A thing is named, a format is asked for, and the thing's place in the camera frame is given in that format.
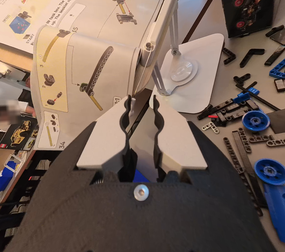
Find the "black box with yellow car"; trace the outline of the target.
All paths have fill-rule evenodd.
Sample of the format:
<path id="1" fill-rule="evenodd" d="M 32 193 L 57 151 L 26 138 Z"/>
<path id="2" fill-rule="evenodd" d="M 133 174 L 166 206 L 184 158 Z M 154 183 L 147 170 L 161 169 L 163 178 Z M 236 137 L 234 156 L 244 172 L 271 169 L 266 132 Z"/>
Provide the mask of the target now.
<path id="1" fill-rule="evenodd" d="M 17 124 L 12 124 L 8 130 L 1 133 L 0 148 L 15 151 L 30 151 L 38 135 L 37 118 L 21 115 Z"/>

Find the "blue storage bin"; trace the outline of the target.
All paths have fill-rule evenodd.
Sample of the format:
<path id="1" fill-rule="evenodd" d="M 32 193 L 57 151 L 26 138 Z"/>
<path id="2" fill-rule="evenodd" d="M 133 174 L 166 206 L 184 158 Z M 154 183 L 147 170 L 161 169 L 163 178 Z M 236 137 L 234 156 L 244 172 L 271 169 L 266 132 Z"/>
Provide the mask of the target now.
<path id="1" fill-rule="evenodd" d="M 145 182 L 149 182 L 149 180 L 140 171 L 136 169 L 133 182 L 134 183 L 145 183 Z"/>

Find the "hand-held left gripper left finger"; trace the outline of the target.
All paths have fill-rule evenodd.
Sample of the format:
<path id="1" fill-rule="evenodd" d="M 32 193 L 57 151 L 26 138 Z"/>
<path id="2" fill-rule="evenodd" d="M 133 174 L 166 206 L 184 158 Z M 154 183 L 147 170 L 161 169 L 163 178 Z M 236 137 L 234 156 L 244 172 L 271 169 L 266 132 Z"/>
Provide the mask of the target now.
<path id="1" fill-rule="evenodd" d="M 134 180 L 138 157 L 130 148 L 126 131 L 134 102 L 131 95 L 127 95 L 96 120 L 77 161 L 78 169 L 112 171 L 121 182 Z"/>

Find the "small white angled beam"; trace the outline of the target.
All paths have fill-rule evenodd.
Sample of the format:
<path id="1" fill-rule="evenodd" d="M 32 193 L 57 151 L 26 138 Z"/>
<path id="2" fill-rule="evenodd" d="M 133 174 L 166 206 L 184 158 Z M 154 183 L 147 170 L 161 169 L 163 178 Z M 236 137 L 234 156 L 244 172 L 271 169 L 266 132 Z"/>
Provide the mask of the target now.
<path id="1" fill-rule="evenodd" d="M 219 134 L 219 129 L 215 126 L 213 122 L 209 122 L 202 127 L 202 130 L 205 131 L 207 129 L 212 129 L 215 134 Z"/>

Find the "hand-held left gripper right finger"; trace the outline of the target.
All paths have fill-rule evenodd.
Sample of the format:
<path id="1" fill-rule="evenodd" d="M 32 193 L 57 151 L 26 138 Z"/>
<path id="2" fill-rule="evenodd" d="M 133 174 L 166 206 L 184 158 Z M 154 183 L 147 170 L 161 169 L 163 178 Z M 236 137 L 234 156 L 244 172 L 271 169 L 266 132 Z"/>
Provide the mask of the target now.
<path id="1" fill-rule="evenodd" d="M 176 110 L 153 96 L 154 166 L 157 182 L 163 182 L 167 173 L 175 171 L 181 176 L 186 170 L 206 170 L 208 165 L 187 120 Z"/>

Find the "blue angled beam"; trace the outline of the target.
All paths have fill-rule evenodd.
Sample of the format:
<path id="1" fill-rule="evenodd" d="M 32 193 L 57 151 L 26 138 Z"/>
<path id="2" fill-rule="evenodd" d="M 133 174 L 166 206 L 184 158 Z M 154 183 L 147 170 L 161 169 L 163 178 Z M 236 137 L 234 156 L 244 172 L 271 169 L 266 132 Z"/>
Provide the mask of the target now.
<path id="1" fill-rule="evenodd" d="M 279 64 L 277 64 L 273 69 L 269 71 L 269 76 L 275 79 L 285 80 L 285 72 L 282 69 L 285 67 L 285 59 L 283 59 Z"/>

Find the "long thin black axle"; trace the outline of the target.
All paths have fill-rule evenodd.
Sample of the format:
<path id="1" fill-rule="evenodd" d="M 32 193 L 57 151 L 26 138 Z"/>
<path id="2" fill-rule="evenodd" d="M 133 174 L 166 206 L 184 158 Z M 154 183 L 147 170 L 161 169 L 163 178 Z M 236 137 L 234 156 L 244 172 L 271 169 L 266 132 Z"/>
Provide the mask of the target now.
<path id="1" fill-rule="evenodd" d="M 249 93 L 250 96 L 254 97 L 256 100 L 260 101 L 262 104 L 266 105 L 267 107 L 271 108 L 274 111 L 280 111 L 281 109 L 279 109 L 278 107 L 274 106 L 273 104 L 267 102 L 266 100 L 262 99 L 261 97 L 259 97 L 258 95 L 252 93 L 251 91 L 245 89 L 244 87 L 242 87 L 239 84 L 235 85 L 237 88 L 239 88 L 241 91 L 245 91 L 247 93 Z"/>

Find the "blue wheel hub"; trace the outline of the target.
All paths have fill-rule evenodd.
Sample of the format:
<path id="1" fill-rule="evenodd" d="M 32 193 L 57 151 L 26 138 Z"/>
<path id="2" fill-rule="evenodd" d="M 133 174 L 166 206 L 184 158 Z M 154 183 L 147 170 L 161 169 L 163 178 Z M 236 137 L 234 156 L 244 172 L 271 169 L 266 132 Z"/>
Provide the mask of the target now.
<path id="1" fill-rule="evenodd" d="M 249 111 L 243 115 L 242 124 L 250 131 L 263 131 L 269 127 L 270 118 L 262 111 Z"/>
<path id="2" fill-rule="evenodd" d="M 254 164 L 256 175 L 264 182 L 282 186 L 285 184 L 285 167 L 280 162 L 269 158 L 259 159 Z"/>

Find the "grey desk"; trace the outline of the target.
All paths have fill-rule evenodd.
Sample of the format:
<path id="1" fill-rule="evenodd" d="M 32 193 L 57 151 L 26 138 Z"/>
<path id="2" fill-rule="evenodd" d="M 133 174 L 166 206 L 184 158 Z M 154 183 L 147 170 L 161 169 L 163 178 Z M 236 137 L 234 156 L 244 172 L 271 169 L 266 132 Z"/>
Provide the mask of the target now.
<path id="1" fill-rule="evenodd" d="M 246 73 L 251 74 L 251 79 L 245 83 L 246 87 L 252 82 L 257 82 L 257 89 L 260 91 L 259 96 L 267 102 L 273 104 L 279 109 L 284 109 L 284 93 L 277 93 L 273 78 L 269 76 L 269 70 L 264 66 L 264 62 L 276 50 L 278 44 L 265 36 L 266 30 L 250 34 L 243 38 L 228 39 L 225 19 L 223 14 L 221 0 L 179 0 L 178 3 L 178 25 L 179 41 L 196 40 L 204 36 L 215 33 L 221 33 L 225 37 L 225 47 L 236 54 L 235 61 L 228 65 L 223 64 L 226 56 L 221 56 L 216 79 L 212 91 L 210 104 L 216 106 L 227 99 L 236 97 L 240 93 L 233 82 L 234 76 L 242 76 Z M 265 54 L 262 56 L 253 56 L 244 68 L 239 67 L 239 63 L 251 48 L 264 48 Z M 154 125 L 154 112 L 148 108 L 141 122 L 133 131 L 130 138 L 131 146 L 138 155 L 137 169 L 151 181 L 155 181 L 157 171 L 153 165 L 153 146 L 154 137 L 157 132 Z M 232 132 L 242 127 L 241 121 L 235 120 L 226 127 L 219 129 L 220 133 L 215 134 L 212 130 L 205 131 L 205 135 L 230 159 L 223 138 L 230 140 L 236 156 L 241 164 L 242 158 L 236 146 Z M 284 146 L 268 147 L 266 143 L 253 143 L 251 145 L 252 153 L 248 158 L 252 165 L 262 158 L 270 158 L 284 164 Z M 277 251 L 284 251 L 284 243 L 278 238 L 278 235 L 272 225 L 269 211 L 262 209 L 262 225 L 274 244 Z"/>

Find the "blue curved panel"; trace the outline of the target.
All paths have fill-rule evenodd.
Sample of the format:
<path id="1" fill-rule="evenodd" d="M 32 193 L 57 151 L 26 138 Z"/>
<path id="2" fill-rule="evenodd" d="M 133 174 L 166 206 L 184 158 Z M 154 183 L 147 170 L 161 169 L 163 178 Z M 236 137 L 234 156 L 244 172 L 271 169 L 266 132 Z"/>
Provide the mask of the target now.
<path id="1" fill-rule="evenodd" d="M 263 184 L 272 224 L 280 241 L 285 242 L 285 186 Z"/>

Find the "black chassis on blue frame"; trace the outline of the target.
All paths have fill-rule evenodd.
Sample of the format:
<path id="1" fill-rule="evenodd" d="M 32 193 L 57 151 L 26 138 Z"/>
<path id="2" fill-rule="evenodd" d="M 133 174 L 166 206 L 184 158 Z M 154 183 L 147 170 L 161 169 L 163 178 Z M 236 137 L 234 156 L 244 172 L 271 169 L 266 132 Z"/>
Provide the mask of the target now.
<path id="1" fill-rule="evenodd" d="M 225 127 L 228 122 L 241 119 L 250 111 L 259 111 L 258 105 L 252 101 L 248 92 L 240 93 L 236 98 L 212 106 L 209 104 L 198 116 L 198 120 L 209 118 L 218 127 Z"/>

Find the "small blue bin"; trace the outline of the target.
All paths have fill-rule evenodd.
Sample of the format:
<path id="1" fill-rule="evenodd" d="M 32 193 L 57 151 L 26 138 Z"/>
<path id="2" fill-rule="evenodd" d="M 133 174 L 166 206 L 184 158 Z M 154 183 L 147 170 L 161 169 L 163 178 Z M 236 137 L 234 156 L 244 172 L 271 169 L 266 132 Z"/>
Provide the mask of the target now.
<path id="1" fill-rule="evenodd" d="M 13 172 L 4 168 L 0 176 L 0 191 L 4 191 L 13 177 Z"/>

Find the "pile of black and blue bricks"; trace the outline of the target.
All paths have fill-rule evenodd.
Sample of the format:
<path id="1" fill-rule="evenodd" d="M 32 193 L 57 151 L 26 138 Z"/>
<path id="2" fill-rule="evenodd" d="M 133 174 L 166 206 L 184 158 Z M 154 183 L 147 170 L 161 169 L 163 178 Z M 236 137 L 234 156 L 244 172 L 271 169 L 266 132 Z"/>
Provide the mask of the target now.
<path id="1" fill-rule="evenodd" d="M 256 81 L 257 89 L 261 92 L 259 95 L 279 109 L 284 109 L 284 93 L 276 92 L 273 78 L 268 76 L 269 69 L 263 66 L 270 50 L 273 51 L 273 42 L 265 40 L 269 39 L 257 33 L 226 42 L 226 47 L 235 53 L 237 58 L 228 65 L 224 65 L 226 54 L 221 54 L 210 104 L 215 107 L 229 98 L 237 97 L 241 90 L 235 86 L 233 77 L 250 73 L 251 79 L 245 82 L 245 86 Z M 244 137 L 247 139 L 252 137 L 252 133 L 243 126 L 241 119 L 228 122 L 225 127 L 218 127 L 219 134 L 209 133 L 210 129 L 204 133 L 233 164 L 250 194 L 258 216 L 262 217 L 263 212 L 268 215 L 269 211 L 262 181 L 256 176 L 253 167 L 256 161 L 263 158 L 273 159 L 284 165 L 284 145 L 269 147 L 266 142 L 248 142 L 252 152 L 245 152 L 239 128 L 243 128 Z"/>

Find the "instruction booklet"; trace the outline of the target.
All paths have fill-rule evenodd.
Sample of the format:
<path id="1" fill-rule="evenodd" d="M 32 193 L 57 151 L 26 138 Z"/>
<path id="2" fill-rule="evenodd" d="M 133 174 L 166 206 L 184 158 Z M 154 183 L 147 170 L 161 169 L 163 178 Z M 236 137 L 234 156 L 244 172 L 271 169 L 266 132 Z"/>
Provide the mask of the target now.
<path id="1" fill-rule="evenodd" d="M 33 54 L 35 150 L 63 150 L 133 91 L 164 0 L 1 0 L 1 43 Z"/>

